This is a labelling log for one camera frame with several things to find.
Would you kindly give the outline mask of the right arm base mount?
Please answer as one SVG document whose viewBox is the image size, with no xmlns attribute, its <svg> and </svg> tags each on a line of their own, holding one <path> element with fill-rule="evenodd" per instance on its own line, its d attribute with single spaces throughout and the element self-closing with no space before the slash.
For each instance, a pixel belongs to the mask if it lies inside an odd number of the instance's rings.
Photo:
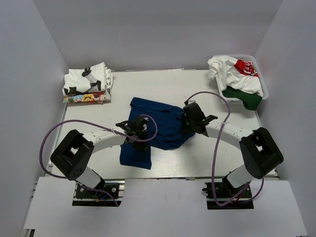
<svg viewBox="0 0 316 237">
<path fill-rule="evenodd" d="M 214 186 L 215 194 L 220 203 L 228 201 L 240 190 L 242 190 L 242 187 L 229 190 L 229 188 L 227 188 L 222 182 L 215 182 Z M 205 183 L 204 188 L 202 188 L 202 193 L 206 195 L 206 204 L 208 210 L 247 210 L 254 208 L 253 201 L 246 202 L 248 199 L 252 198 L 252 192 L 249 186 L 243 193 L 239 194 L 236 198 L 234 198 L 234 200 L 223 207 L 218 206 L 215 202 L 211 182 Z"/>
</svg>

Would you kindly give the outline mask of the white and green t-shirt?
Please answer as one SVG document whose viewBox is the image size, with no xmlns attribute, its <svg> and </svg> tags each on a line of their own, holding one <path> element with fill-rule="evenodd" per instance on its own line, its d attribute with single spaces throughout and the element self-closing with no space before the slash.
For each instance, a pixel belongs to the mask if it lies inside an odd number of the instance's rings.
<svg viewBox="0 0 316 237">
<path fill-rule="evenodd" d="M 264 92 L 259 74 L 251 61 L 217 55 L 207 63 L 209 77 L 215 80 L 220 95 L 228 103 L 240 102 L 247 110 L 257 110 Z"/>
</svg>

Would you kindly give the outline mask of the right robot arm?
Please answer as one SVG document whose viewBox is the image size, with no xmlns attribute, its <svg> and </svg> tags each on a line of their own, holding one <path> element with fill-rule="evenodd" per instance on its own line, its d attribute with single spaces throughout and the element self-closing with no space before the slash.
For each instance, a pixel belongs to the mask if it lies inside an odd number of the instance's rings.
<svg viewBox="0 0 316 237">
<path fill-rule="evenodd" d="M 185 132 L 194 131 L 209 138 L 217 138 L 216 147 L 223 141 L 238 148 L 242 154 L 243 165 L 207 190 L 210 198 L 214 198 L 211 194 L 213 189 L 219 198 L 232 198 L 246 183 L 264 178 L 283 163 L 284 157 L 267 129 L 259 127 L 249 130 L 223 123 L 216 116 L 205 116 L 196 102 L 185 102 L 183 110 Z"/>
</svg>

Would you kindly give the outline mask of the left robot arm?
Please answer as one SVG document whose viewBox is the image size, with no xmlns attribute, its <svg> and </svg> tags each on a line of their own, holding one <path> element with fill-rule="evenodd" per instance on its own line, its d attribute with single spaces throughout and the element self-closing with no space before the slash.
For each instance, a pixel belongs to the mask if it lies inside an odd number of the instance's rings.
<svg viewBox="0 0 316 237">
<path fill-rule="evenodd" d="M 88 167 L 91 156 L 101 150 L 125 144 L 147 149 L 147 125 L 150 120 L 148 115 L 143 115 L 117 123 L 117 129 L 104 128 L 91 133 L 71 130 L 52 153 L 50 160 L 68 180 L 76 181 L 89 190 L 102 190 L 104 179 Z"/>
</svg>

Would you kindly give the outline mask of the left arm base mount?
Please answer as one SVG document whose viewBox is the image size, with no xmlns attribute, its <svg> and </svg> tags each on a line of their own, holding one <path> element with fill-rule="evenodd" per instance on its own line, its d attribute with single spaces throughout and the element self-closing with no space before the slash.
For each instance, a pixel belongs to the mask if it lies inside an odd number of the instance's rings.
<svg viewBox="0 0 316 237">
<path fill-rule="evenodd" d="M 106 180 L 102 190 L 108 194 L 100 191 L 91 191 L 83 187 L 82 184 L 76 184 L 72 206 L 86 206 L 86 207 L 118 207 L 120 206 L 125 188 L 124 180 Z"/>
</svg>

